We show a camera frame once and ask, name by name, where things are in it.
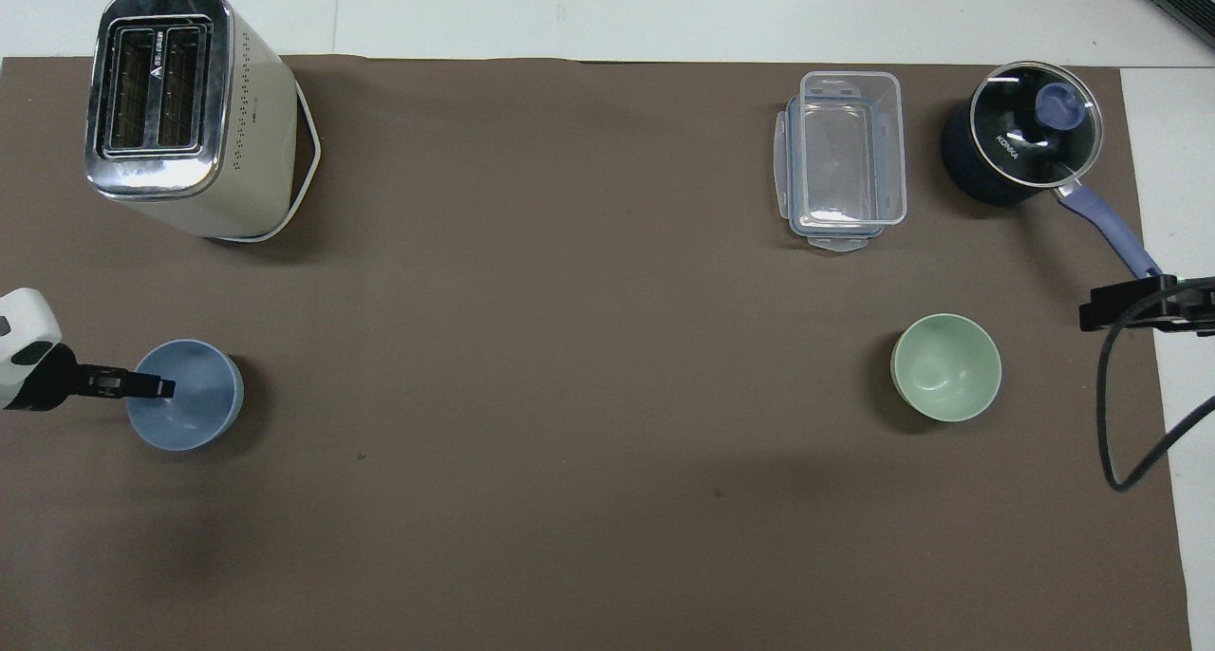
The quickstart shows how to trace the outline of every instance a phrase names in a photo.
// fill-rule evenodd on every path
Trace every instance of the silver toaster top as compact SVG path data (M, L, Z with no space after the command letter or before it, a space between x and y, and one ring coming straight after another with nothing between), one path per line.
M232 96L225 0L114 0L97 32L85 175L118 200L202 192L219 170Z

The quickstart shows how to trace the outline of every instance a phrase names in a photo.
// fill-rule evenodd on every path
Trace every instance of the white power cord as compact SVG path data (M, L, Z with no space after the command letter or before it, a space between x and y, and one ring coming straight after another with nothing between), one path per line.
M307 119L307 129L312 135L313 148L312 164L309 165L307 174L304 175L304 183L300 183L300 189L295 193L295 202L292 202L290 209L287 210L287 215L283 217L282 222L278 222L277 227L270 228L269 232L256 237L216 237L217 240L230 240L231 243L261 243L261 240L270 240L271 237L277 234L277 232L281 232L284 227L287 227L287 222L290 222L292 217L294 217L295 210L299 210L300 202L304 202L307 187L312 183L312 175L316 174L316 168L321 164L321 136L316 132L316 121L312 120L312 111L309 109L307 98L304 97L304 89L300 89L299 81L295 81L295 96L300 98L300 107L304 109L304 119Z

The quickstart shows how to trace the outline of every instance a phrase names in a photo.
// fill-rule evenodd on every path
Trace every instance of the toaster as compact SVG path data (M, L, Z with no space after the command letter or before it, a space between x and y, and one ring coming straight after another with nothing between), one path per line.
M191 234L264 240L294 214L298 90L225 0L114 0L97 29L86 179Z

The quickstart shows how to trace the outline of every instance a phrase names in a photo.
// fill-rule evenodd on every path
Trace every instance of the blue handle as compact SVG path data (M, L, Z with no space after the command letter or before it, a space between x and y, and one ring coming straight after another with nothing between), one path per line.
M1059 205L1067 206L1097 227L1136 279L1160 274L1160 266L1143 249L1140 237L1126 226L1118 213L1114 213L1104 198L1097 196L1095 189L1081 185L1080 181L1073 181L1070 185L1055 188L1055 194L1059 198Z

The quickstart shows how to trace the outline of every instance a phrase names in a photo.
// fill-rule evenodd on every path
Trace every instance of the green bowl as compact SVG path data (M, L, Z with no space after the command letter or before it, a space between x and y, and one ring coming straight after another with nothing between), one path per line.
M894 387L938 421L978 417L1000 390L1000 352L976 322L928 315L903 332L891 356Z

